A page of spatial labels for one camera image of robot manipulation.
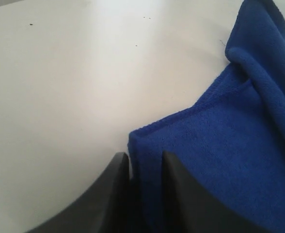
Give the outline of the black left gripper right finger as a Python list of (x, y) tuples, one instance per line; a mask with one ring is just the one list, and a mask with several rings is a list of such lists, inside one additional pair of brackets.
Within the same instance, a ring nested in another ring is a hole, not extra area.
[(209, 155), (186, 166), (162, 157), (162, 200), (171, 233), (285, 233), (285, 155)]

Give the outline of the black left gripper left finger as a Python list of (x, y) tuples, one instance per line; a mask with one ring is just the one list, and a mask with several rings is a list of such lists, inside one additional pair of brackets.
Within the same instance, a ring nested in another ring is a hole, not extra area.
[(123, 233), (128, 192), (129, 159), (124, 152), (119, 152), (77, 200), (31, 232)]

